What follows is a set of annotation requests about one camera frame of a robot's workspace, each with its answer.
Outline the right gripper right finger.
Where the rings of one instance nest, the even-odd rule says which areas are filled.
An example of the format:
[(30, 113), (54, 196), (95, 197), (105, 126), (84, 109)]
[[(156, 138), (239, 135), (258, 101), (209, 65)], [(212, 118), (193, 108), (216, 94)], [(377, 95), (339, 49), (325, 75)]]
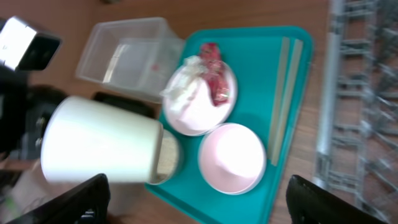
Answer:
[(299, 175), (291, 176), (285, 196), (293, 224), (384, 223)]

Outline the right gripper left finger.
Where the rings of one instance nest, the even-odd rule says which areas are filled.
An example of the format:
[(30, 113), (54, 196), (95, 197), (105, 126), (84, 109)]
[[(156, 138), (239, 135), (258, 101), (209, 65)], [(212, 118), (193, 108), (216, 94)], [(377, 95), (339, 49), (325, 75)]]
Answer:
[(111, 198), (108, 179), (98, 174), (10, 224), (107, 224)]

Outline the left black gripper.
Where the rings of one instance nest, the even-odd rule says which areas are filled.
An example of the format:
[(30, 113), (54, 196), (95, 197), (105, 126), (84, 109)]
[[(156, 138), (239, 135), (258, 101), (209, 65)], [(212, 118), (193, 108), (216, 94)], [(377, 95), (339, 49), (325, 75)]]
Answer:
[(27, 72), (1, 67), (1, 160), (38, 159), (50, 117), (66, 97), (49, 85), (30, 86)]

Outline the white cup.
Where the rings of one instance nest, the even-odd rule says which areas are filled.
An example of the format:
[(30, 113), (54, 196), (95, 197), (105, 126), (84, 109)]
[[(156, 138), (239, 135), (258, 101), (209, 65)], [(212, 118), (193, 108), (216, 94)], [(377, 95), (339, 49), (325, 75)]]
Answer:
[(156, 178), (162, 124), (152, 118), (78, 96), (63, 100), (42, 140), (40, 164), (49, 182), (109, 182)]

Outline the grey bowl of rice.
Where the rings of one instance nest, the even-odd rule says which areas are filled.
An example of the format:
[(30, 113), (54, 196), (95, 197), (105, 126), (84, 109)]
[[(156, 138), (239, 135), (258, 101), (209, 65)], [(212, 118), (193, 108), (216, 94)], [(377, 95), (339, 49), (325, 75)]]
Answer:
[(177, 138), (168, 130), (163, 131), (159, 158), (156, 162), (155, 175), (149, 181), (151, 185), (160, 185), (171, 179), (179, 170), (182, 156)]

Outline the white tissue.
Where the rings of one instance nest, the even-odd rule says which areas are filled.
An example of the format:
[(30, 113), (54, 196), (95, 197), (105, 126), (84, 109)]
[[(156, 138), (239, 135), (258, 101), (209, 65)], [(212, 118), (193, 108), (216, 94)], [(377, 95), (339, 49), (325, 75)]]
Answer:
[(184, 59), (177, 76), (160, 92), (161, 96), (170, 100), (169, 108), (173, 113), (181, 113), (190, 104), (196, 95), (202, 74), (207, 71), (199, 56)]

